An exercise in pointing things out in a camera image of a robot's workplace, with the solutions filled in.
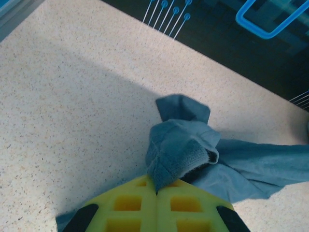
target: blue frame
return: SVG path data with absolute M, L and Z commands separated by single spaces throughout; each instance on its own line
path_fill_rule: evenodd
M 298 16 L 300 16 L 305 10 L 309 8 L 309 0 L 303 3 L 299 8 L 297 8 L 289 17 L 287 17 L 280 25 L 278 25 L 273 31 L 267 32 L 257 26 L 256 24 L 250 22 L 248 19 L 244 18 L 244 14 L 247 10 L 254 4 L 256 0 L 247 0 L 246 3 L 240 8 L 236 14 L 236 22 L 252 32 L 253 34 L 261 37 L 262 39 L 271 39 L 278 35 L 283 29 L 285 29 L 290 23 L 292 23 Z

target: blue cloth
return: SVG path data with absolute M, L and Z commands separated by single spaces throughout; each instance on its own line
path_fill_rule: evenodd
M 183 95 L 156 104 L 163 122 L 151 129 L 146 155 L 156 191 L 182 177 L 234 203 L 267 199 L 285 185 L 309 181 L 309 145 L 220 140 L 207 125 L 207 106 Z

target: speckled countertop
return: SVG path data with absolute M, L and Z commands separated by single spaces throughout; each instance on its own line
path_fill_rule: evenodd
M 0 231 L 55 231 L 142 173 L 158 96 L 206 103 L 224 137 L 308 142 L 308 113 L 99 0 L 46 0 L 0 54 Z M 303 183 L 235 208 L 252 231 L 305 231 L 308 198 Z

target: cloth fold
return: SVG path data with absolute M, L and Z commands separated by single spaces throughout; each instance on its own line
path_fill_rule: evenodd
M 220 134 L 207 125 L 209 108 L 195 100 L 170 95 L 156 104 L 164 122 L 150 130 L 145 161 L 158 192 L 201 164 L 217 163 Z
M 309 181 L 309 145 L 220 140 L 207 125 L 209 107 L 184 95 L 156 104 L 163 122 L 151 129 L 146 155 L 156 191 L 181 178 L 234 203 L 267 199 L 285 185 Z

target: granite surface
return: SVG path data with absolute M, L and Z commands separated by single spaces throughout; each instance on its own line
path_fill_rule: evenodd
M 143 173 L 159 96 L 207 104 L 225 138 L 308 143 L 308 113 L 99 0 L 46 0 L 0 54 L 0 231 L 56 231 Z M 303 183 L 235 209 L 253 232 L 306 231 L 308 198 Z

